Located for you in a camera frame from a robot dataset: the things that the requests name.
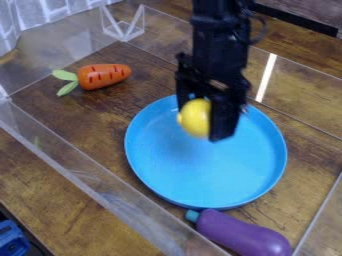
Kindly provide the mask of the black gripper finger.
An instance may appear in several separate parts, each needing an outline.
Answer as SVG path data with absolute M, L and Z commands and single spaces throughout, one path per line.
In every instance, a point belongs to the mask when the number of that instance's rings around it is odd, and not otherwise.
M 247 89 L 235 88 L 226 91 L 215 89 L 208 96 L 211 142 L 217 142 L 235 134 L 240 113 L 247 103 Z

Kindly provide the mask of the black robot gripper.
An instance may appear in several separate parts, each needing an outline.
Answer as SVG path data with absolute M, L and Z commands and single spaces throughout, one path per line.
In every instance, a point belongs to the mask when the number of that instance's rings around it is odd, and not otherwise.
M 192 50 L 176 55 L 176 101 L 208 97 L 217 89 L 250 89 L 247 65 L 254 0 L 192 0 Z

